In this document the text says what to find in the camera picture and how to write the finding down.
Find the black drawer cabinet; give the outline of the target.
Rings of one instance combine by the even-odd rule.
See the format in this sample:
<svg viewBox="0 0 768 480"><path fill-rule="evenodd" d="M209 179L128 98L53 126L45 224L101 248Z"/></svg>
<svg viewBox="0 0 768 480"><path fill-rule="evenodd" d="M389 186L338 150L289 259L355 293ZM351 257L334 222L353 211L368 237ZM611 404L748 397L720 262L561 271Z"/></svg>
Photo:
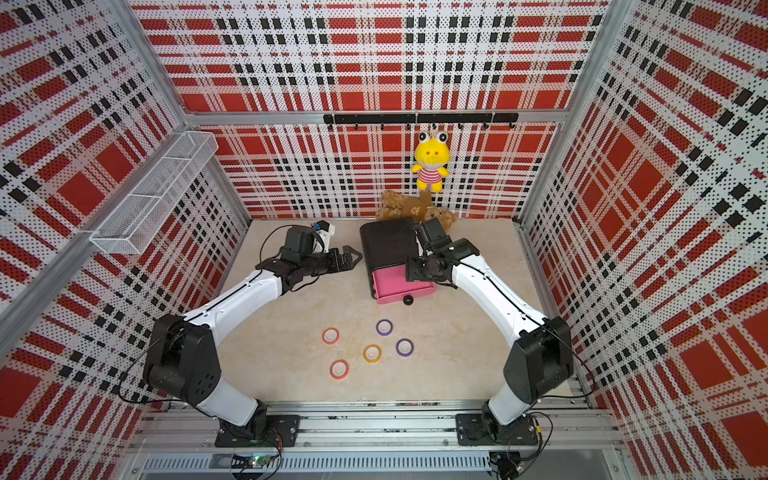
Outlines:
<svg viewBox="0 0 768 480"><path fill-rule="evenodd" d="M362 255L372 298L378 299L374 285L375 271L403 266L408 256L418 253L415 225L413 218L403 217L369 222L360 227Z"/></svg>

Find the pink drawer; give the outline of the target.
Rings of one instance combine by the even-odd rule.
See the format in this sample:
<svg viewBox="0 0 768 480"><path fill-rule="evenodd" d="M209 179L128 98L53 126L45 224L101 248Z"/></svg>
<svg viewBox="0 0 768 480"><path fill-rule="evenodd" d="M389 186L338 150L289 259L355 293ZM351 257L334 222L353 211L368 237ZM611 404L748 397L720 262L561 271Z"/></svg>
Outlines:
<svg viewBox="0 0 768 480"><path fill-rule="evenodd" d="M415 300L432 295L437 290L431 282L408 282L403 264L375 270L372 280L373 298L378 304L405 302L407 297Z"/></svg>

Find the purple tape roll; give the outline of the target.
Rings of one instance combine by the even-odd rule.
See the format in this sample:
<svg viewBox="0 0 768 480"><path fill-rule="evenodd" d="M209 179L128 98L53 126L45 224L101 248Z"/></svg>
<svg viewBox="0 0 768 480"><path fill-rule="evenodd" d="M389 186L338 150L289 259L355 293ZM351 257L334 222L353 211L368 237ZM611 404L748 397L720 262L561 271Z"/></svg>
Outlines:
<svg viewBox="0 0 768 480"><path fill-rule="evenodd" d="M414 353L414 344L408 338L401 338L396 342L396 352L401 357L410 357Z"/></svg>
<svg viewBox="0 0 768 480"><path fill-rule="evenodd" d="M381 319L376 323L375 328L380 336L386 337L392 334L394 325L389 319Z"/></svg>

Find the yellow tape roll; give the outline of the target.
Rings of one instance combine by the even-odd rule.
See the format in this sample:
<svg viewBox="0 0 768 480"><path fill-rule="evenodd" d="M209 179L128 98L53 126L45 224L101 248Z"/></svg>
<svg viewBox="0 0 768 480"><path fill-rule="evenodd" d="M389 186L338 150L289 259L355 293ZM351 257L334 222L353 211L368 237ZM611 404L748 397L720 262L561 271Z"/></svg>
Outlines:
<svg viewBox="0 0 768 480"><path fill-rule="evenodd" d="M363 358L369 364L376 364L381 360L382 349L379 345L370 344L363 350Z"/></svg>

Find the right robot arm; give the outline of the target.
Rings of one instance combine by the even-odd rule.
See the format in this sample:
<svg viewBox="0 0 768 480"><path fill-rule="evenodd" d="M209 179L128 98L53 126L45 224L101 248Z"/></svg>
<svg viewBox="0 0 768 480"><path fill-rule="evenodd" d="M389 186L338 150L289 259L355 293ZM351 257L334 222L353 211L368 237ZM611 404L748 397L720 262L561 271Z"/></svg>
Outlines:
<svg viewBox="0 0 768 480"><path fill-rule="evenodd" d="M487 431L514 424L574 373L571 330L517 295L467 239L452 240L437 219L413 227L417 254L406 258L406 280L464 291L493 320L510 351L504 385L482 408Z"/></svg>

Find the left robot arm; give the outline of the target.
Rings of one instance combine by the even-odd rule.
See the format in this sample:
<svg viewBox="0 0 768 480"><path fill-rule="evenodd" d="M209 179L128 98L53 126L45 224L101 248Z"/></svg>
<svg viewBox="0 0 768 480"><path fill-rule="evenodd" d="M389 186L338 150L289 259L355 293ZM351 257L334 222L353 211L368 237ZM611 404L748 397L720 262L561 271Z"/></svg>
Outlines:
<svg viewBox="0 0 768 480"><path fill-rule="evenodd" d="M266 405L222 377L218 346L252 314L305 280L353 270L363 255L333 248L335 227L326 221L290 225L279 252L261 260L242 281L208 303L155 321L143 366L148 386L219 420L240 439L259 439Z"/></svg>

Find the red tape roll upper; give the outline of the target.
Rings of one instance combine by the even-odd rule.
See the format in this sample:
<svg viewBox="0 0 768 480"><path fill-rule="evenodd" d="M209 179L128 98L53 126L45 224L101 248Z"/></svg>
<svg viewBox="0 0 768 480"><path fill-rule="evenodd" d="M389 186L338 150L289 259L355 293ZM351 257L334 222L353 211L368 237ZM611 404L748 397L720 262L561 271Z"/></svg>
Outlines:
<svg viewBox="0 0 768 480"><path fill-rule="evenodd" d="M334 345L339 341L340 338L340 332L335 327L329 327L325 329L322 333L322 341L326 345Z"/></svg>

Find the red tape roll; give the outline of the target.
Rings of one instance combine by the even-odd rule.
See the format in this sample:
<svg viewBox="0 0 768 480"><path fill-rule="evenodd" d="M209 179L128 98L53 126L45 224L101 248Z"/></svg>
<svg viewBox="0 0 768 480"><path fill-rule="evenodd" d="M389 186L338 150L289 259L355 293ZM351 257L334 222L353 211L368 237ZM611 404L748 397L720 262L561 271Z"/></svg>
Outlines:
<svg viewBox="0 0 768 480"><path fill-rule="evenodd" d="M329 373L333 379L343 380L348 376L349 370L350 367L348 362L343 359L338 359L331 364Z"/></svg>
<svg viewBox="0 0 768 480"><path fill-rule="evenodd" d="M334 345L339 341L340 338L340 332L335 327L329 327L325 329L322 333L322 341L326 345Z"/></svg>

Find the red tape roll lower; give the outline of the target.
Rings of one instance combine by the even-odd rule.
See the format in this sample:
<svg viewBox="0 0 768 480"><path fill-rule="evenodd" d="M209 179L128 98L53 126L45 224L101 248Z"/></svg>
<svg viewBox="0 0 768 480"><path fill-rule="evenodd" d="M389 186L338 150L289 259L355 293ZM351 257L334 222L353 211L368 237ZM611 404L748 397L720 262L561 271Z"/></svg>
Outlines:
<svg viewBox="0 0 768 480"><path fill-rule="evenodd" d="M333 379L343 380L348 376L349 370L350 367L348 362L343 359L338 359L331 364L329 373Z"/></svg>

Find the brown teddy bear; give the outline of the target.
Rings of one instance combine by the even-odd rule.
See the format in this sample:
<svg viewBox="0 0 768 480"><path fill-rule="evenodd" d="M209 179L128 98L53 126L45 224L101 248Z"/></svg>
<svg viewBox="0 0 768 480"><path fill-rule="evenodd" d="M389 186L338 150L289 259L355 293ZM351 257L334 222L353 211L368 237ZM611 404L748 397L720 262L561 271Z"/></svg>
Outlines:
<svg viewBox="0 0 768 480"><path fill-rule="evenodd" d="M438 207L432 202L431 193L421 191L417 197L385 190L382 194L383 207L377 212L376 220L385 221L398 218L413 218L418 222L431 219L440 221L445 231L458 221L458 215L444 207Z"/></svg>

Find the yellow frog plush toy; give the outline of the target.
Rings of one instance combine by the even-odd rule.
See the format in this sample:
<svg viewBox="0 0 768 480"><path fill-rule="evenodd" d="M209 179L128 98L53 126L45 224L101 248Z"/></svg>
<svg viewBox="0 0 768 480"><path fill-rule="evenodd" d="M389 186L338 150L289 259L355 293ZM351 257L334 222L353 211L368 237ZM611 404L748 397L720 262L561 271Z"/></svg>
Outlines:
<svg viewBox="0 0 768 480"><path fill-rule="evenodd" d="M444 180L450 175L446 168L450 161L447 141L448 135L443 131L434 136L427 132L419 133L418 145L414 152L416 164L412 167L412 172L417 177L417 188L420 191L440 193L443 190Z"/></svg>

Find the black hook rail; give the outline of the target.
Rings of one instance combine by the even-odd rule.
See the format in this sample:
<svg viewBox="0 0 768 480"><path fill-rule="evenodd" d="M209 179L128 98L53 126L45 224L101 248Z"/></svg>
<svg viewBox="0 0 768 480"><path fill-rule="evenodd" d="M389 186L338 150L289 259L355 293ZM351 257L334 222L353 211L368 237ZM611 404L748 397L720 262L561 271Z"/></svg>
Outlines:
<svg viewBox="0 0 768 480"><path fill-rule="evenodd" d="M410 124L513 124L520 119L517 112L481 113L361 113L325 114L326 125L410 125Z"/></svg>

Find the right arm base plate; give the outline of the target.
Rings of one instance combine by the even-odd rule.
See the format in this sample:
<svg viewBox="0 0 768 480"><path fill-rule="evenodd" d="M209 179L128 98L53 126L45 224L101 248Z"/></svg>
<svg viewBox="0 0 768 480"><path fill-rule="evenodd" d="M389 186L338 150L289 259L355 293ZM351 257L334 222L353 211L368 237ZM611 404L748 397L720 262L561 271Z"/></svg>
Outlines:
<svg viewBox="0 0 768 480"><path fill-rule="evenodd" d="M458 414L455 417L460 446L537 446L538 433L530 417L520 417L505 426L492 422L489 414Z"/></svg>

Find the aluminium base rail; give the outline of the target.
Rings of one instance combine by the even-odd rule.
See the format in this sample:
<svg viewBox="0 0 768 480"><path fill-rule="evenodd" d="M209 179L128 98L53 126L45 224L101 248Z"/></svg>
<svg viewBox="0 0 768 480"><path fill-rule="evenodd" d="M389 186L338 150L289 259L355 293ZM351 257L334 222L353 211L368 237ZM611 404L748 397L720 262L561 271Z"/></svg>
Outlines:
<svg viewBox="0 0 768 480"><path fill-rule="evenodd" d="M150 414L131 442L123 479L479 478L629 479L613 416L553 400L528 413L537 446L460 446L455 417L476 401L279 402L301 417L293 447L217 448L219 423L192 410Z"/></svg>

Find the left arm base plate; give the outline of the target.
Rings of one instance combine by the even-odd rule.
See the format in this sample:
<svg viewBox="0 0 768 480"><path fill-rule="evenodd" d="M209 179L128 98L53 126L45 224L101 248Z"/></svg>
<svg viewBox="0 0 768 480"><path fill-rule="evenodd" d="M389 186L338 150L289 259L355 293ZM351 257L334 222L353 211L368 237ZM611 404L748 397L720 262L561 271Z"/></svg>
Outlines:
<svg viewBox="0 0 768 480"><path fill-rule="evenodd" d="M217 448L293 447L299 430L298 415L269 415L257 412L244 426L219 421Z"/></svg>

